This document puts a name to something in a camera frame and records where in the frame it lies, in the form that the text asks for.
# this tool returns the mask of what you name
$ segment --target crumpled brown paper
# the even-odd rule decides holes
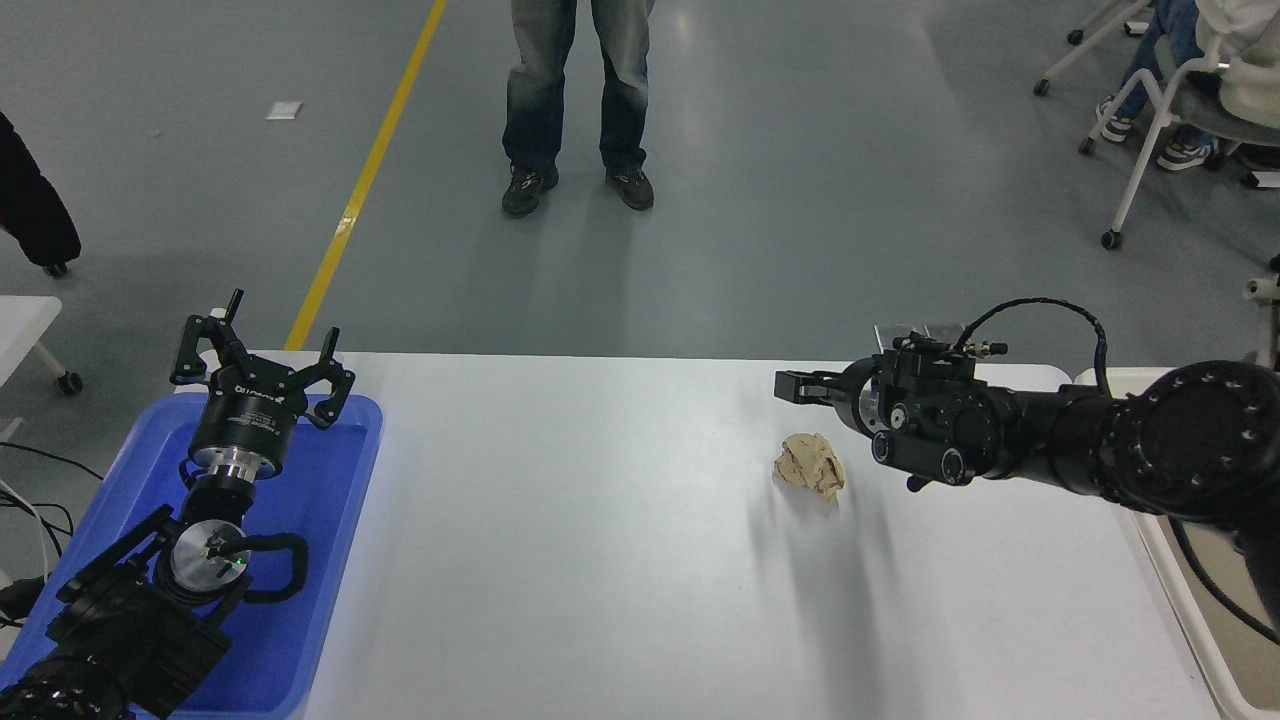
[[[827,438],[799,433],[782,441],[782,455],[773,461],[778,479],[820,493],[827,502],[845,487],[845,468]]]

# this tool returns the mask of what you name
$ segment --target gray floor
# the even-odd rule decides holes
[[[507,3],[453,0],[308,347],[334,324],[346,350],[837,360],[873,351],[874,323],[1051,295],[1102,319],[1114,364],[1239,359],[1254,341],[1239,288],[1280,251],[1280,204],[1234,164],[1153,170],[1128,245],[1098,246],[1138,142],[1075,147],[1135,42],[1030,94],[1094,5],[660,0],[645,214],[602,182],[584,6],[561,186],[511,220]],[[47,345],[88,386],[60,397],[28,360],[0,389],[0,418],[27,419],[15,441],[105,470],[169,392],[186,315],[234,287],[246,342],[283,346],[429,10],[0,6],[0,108],[86,245],[52,281],[0,242],[0,292],[63,300]],[[306,105],[268,123],[276,100]],[[1093,336],[1064,311],[988,329],[1012,361],[1089,364]],[[0,478],[77,514],[95,489],[8,450]],[[0,568],[38,573],[20,515],[0,516]]]

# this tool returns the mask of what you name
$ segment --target blue jeans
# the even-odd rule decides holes
[[[604,56],[600,158],[611,173],[644,165],[640,147],[649,108],[649,12],[653,0],[591,0]],[[507,158],[547,173],[561,150],[564,60],[573,45],[577,0],[511,0],[521,63],[507,81]]]
[[[1134,73],[1143,68],[1155,73],[1157,81],[1164,82],[1164,77],[1160,73],[1160,63],[1156,61],[1156,41],[1161,36],[1169,36],[1169,49],[1174,54],[1174,61],[1179,65],[1187,60],[1202,58],[1204,51],[1201,50],[1199,45],[1196,45],[1196,20],[1198,19],[1199,9],[1196,8],[1196,0],[1158,0],[1156,3],[1156,15],[1151,19],[1151,24],[1147,26],[1147,32],[1142,36],[1138,51],[1134,54],[1133,61],[1129,63],[1129,68],[1124,72],[1124,79],[1120,81],[1120,85],[1123,86]],[[1187,79],[1213,96],[1217,96],[1217,91],[1222,83],[1217,76],[1204,73],[1192,73]],[[1147,105],[1147,88],[1142,83],[1138,83],[1112,115],[1135,118]],[[1188,147],[1208,145],[1212,140],[1213,136],[1210,133],[1188,124],[1179,126],[1178,132],[1174,135],[1174,142]]]

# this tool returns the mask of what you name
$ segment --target blue plastic tray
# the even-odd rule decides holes
[[[63,609],[54,597],[58,588],[157,506],[172,505],[175,512],[182,507],[186,488],[178,477],[178,462],[187,456],[205,398],[204,393],[173,395],[138,418],[27,626],[0,665],[0,687],[17,682],[54,648],[45,628]],[[237,607],[223,624],[223,632],[232,637],[232,650],[172,717],[283,720],[306,697],[320,661],[381,429],[378,404],[357,395],[347,400],[338,423],[328,430],[317,430],[306,420],[298,423],[284,471],[257,483],[244,530],[288,532],[306,538],[310,546],[306,587],[276,605]],[[288,557],[288,552],[255,553],[250,564],[253,587],[284,587],[289,578]],[[140,716],[150,717],[142,712]]]

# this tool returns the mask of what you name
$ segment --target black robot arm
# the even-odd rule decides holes
[[[1199,363],[1116,400],[992,387],[977,355],[913,334],[842,373],[778,372],[774,395],[833,407],[913,492],[1021,477],[1225,533],[1280,624],[1280,375]]]
[[[46,630],[58,646],[0,691],[0,720],[132,719],[131,706],[168,717],[230,648],[220,626],[241,602],[282,602],[306,583],[306,539],[247,536],[241,525],[255,483],[283,469],[298,418],[330,427],[356,375],[334,359],[337,328],[308,368],[250,354],[232,329],[242,296],[232,295],[224,316],[192,315],[183,327],[170,379],[206,384],[209,398],[179,468],[180,512],[159,507],[59,589],[67,605]],[[211,375],[201,340],[221,365]],[[320,380],[329,397],[308,407],[305,391]],[[289,582],[250,589],[251,555],[285,550]]]

